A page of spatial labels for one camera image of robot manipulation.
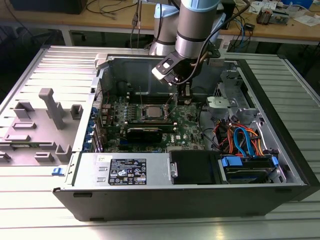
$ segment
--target blue clip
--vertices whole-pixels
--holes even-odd
[[[89,120],[89,122],[88,122],[88,126],[89,127],[93,127],[95,125],[95,122],[94,121],[92,121],[92,120]]]
[[[272,159],[273,164],[274,164],[276,167],[278,167],[278,166],[279,166],[279,161],[278,161],[278,159],[277,159],[275,156],[273,156],[271,159]]]
[[[53,172],[51,173],[52,176],[64,176],[63,169],[61,167],[55,167]]]
[[[85,136],[84,136],[84,140],[85,140],[85,141],[89,141],[89,140],[91,140],[91,138],[92,138],[92,137],[91,137],[90,135],[85,135]]]
[[[246,146],[248,148],[249,155],[255,157],[256,156],[255,151],[253,150],[251,143],[250,143],[250,135],[244,127],[238,127],[236,130],[234,130],[233,139],[234,139],[235,147],[240,151],[240,153],[242,153],[242,155],[244,157],[247,156],[245,151],[239,146],[239,143],[238,143],[238,132],[240,130],[243,131],[243,133],[244,133],[245,140],[246,140]]]
[[[222,166],[242,166],[243,163],[241,161],[241,157],[239,156],[225,156],[221,159]]]
[[[88,133],[88,134],[90,134],[90,133],[92,133],[94,130],[92,129],[92,127],[87,127],[86,128],[86,132]]]
[[[84,142],[83,143],[83,147],[87,148],[87,149],[90,148],[90,143],[89,142]]]
[[[96,109],[95,107],[91,108],[91,113],[98,114],[98,109]]]

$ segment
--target wire bundle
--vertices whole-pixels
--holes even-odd
[[[217,123],[216,127],[214,128],[213,132],[216,133],[217,129],[220,127],[220,122]],[[244,139],[246,140],[246,145],[248,152],[251,156],[264,156],[264,153],[261,149],[261,141],[259,135],[254,132],[251,128],[248,128],[239,123],[230,123],[227,128],[227,137],[221,141],[218,145],[218,149],[223,152],[228,152],[231,155],[236,155],[239,157],[246,157],[245,151],[241,148],[242,143],[238,144],[238,134],[244,135]],[[222,149],[225,145],[225,142],[228,141],[228,146],[225,149]]]

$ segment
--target desk leg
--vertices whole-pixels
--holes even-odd
[[[64,44],[66,46],[74,46],[74,40],[72,39],[72,34],[68,29],[61,29]]]

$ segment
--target power cable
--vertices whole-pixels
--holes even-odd
[[[180,7],[176,4],[175,0],[171,0],[171,2],[180,11]]]

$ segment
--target blue drive bracket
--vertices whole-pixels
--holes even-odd
[[[222,166],[242,166],[241,157],[239,156],[225,156],[221,159]]]
[[[277,157],[273,156],[273,157],[271,158],[271,160],[272,160],[272,162],[273,162],[273,164],[274,164],[275,167],[278,167],[278,166],[279,166],[279,161],[278,161]]]

